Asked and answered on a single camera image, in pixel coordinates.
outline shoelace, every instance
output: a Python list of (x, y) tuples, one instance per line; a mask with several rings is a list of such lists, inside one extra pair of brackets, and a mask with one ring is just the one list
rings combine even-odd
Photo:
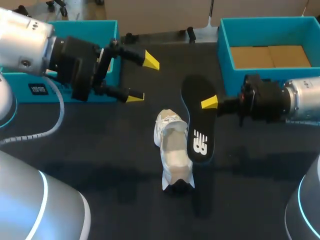
[(166, 116), (164, 119), (156, 120), (156, 123), (161, 123), (161, 126), (158, 127), (158, 131), (163, 129), (164, 125), (167, 125), (171, 122), (177, 121), (179, 117), (177, 115)]

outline cable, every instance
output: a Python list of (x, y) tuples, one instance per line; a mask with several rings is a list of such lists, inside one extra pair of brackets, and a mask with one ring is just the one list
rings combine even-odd
[(53, 134), (60, 127), (62, 120), (64, 118), (64, 115), (65, 115), (64, 99), (63, 99), (62, 94), (59, 91), (58, 87), (56, 86), (56, 84), (53, 81), (51, 81), (48, 77), (44, 77), (44, 79), (50, 85), (50, 87), (52, 87), (52, 89), (54, 90), (54, 92), (56, 93), (56, 95), (58, 96), (58, 99), (59, 99), (60, 114), (59, 114), (59, 118), (58, 118), (56, 124), (50, 130), (42, 132), (42, 133), (33, 134), (33, 135), (25, 135), (25, 136), (8, 137), (8, 138), (0, 141), (0, 146), (3, 146), (8, 143), (13, 143), (13, 142), (21, 142), (21, 141), (27, 141), (27, 140), (32, 140), (32, 139), (43, 138), (43, 137), (46, 137), (46, 136)]

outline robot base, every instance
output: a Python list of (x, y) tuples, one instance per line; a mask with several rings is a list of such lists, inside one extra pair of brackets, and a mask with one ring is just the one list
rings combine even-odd
[(81, 193), (2, 151), (0, 162), (0, 239), (88, 239), (91, 213)]
[(320, 239), (320, 157), (292, 194), (284, 214), (289, 240)]

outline black label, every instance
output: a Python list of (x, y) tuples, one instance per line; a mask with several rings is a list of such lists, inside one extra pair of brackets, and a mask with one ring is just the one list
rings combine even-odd
[(48, 95), (46, 85), (43, 83), (29, 83), (28, 84), (32, 95)]

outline blue light ring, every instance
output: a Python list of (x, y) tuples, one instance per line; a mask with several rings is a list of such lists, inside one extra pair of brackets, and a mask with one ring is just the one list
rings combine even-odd
[(310, 224), (310, 222), (308, 221), (303, 209), (302, 209), (302, 206), (301, 206), (301, 201), (300, 201), (300, 189), (301, 189), (301, 185), (302, 185), (302, 182), (303, 180), (305, 179), (305, 176), (302, 178), (301, 182), (300, 182), (300, 185), (299, 185), (299, 188), (298, 188), (298, 204), (299, 204), (299, 208), (300, 208), (300, 212), (302, 214), (302, 217), (305, 221), (305, 223), (308, 225), (308, 227), (311, 229), (311, 231), (318, 237), (318, 239), (320, 239), (320, 235), (317, 233), (317, 231), (312, 227), (312, 225)]

